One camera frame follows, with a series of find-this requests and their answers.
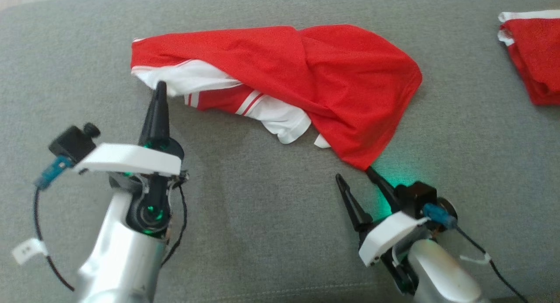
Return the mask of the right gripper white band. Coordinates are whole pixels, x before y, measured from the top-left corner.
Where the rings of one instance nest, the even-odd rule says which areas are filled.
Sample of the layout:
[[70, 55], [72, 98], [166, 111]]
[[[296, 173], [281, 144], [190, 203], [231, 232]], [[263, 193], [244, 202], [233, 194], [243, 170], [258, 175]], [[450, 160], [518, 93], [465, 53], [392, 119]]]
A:
[[401, 265], [398, 247], [411, 243], [416, 231], [423, 227], [428, 218], [414, 219], [402, 212], [395, 188], [372, 166], [365, 170], [365, 174], [381, 191], [392, 215], [374, 224], [371, 215], [363, 210], [351, 193], [346, 180], [340, 174], [335, 175], [353, 229], [359, 235], [358, 255], [366, 267], [382, 261], [400, 293], [414, 295], [417, 279], [410, 268]]

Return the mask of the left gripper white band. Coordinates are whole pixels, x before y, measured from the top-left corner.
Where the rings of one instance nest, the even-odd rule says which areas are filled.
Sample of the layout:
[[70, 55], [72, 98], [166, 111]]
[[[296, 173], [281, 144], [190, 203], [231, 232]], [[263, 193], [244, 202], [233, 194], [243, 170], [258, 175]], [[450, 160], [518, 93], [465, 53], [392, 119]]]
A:
[[170, 139], [167, 84], [159, 81], [153, 90], [139, 137], [139, 144], [158, 141], [163, 148], [149, 148], [136, 144], [101, 143], [73, 170], [107, 172], [117, 187], [131, 193], [148, 193], [152, 176], [162, 176], [168, 188], [176, 188], [188, 180], [182, 169], [184, 151]]

